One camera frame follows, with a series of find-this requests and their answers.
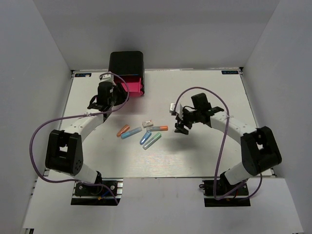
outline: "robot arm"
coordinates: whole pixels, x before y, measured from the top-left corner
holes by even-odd
[[[88,113],[110,111],[126,98],[127,92],[122,85],[115,84],[109,76],[99,83],[97,95],[91,98],[87,107]],[[109,115],[82,117],[63,130],[53,130],[49,135],[45,166],[83,182],[101,183],[101,174],[83,163],[82,143]]]
[[[198,122],[225,131],[227,114],[222,108],[212,108],[204,93],[192,96],[192,102],[192,111],[180,105],[178,113],[174,111],[175,104],[171,104],[170,113],[177,120],[175,132],[188,135],[189,131],[184,127],[191,129]],[[227,135],[241,145],[242,161],[220,175],[220,184],[226,187],[225,191],[282,161],[273,133],[268,127],[256,129],[230,117]]]

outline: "small white block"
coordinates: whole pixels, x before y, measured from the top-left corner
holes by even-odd
[[[170,113],[171,115],[174,113],[175,106],[176,106],[175,103],[170,103],[169,113]]]
[[[142,122],[143,128],[151,127],[154,125],[152,120]]]

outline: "white table surface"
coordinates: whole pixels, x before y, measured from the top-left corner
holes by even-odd
[[[50,172],[50,179],[66,175]],[[302,232],[282,178],[265,178],[250,207],[204,207],[200,178],[125,178],[118,206],[71,206],[73,182],[38,179],[24,228],[34,234],[292,234]],[[254,191],[259,179],[247,182]]]
[[[74,78],[65,116],[86,112],[91,97],[97,94],[102,72],[91,77]],[[230,114],[255,127],[254,117],[239,75],[223,75],[221,71],[146,71],[145,95],[130,98],[118,112],[98,126],[84,141],[84,163],[100,171],[103,177],[205,177],[213,176],[223,133],[197,123],[188,136],[174,133],[175,117],[169,114],[169,105],[179,94],[192,86],[202,86],[219,94],[227,103]],[[191,96],[202,93],[192,90],[183,95],[183,105],[191,105]],[[212,106],[222,103],[207,94]],[[139,144],[145,130],[127,139],[116,137],[125,124],[131,129],[152,119],[155,126],[168,125],[162,138],[148,150]],[[75,119],[65,120],[62,128]],[[227,138],[219,173],[241,160],[240,145]],[[265,176],[272,175],[270,170]]]

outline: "white wall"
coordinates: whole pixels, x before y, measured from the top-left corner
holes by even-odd
[[[273,129],[305,233],[312,233],[312,2],[282,0],[244,69],[259,125]]]
[[[0,233],[19,233],[35,181],[28,144],[62,114],[71,72],[31,0],[0,1]],[[46,127],[35,143],[43,169]]]
[[[141,50],[146,68],[243,66],[279,0],[34,0],[73,70]]]

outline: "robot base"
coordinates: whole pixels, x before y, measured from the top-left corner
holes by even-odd
[[[222,200],[215,200],[213,193],[214,180],[203,180],[203,184],[199,187],[204,189],[204,202],[205,207],[239,207],[239,206],[250,206],[250,200],[241,200],[243,197],[247,197],[249,195],[247,185],[237,190],[237,193],[233,193],[232,196],[228,196]],[[223,195],[224,191],[222,191],[219,187],[217,187],[216,195]]]
[[[113,194],[119,202],[122,194],[122,179],[102,179],[102,184],[111,188]],[[116,206],[116,202],[107,189],[98,187],[87,186],[81,183],[75,183],[74,192],[72,196],[71,205],[84,205],[84,206]]]

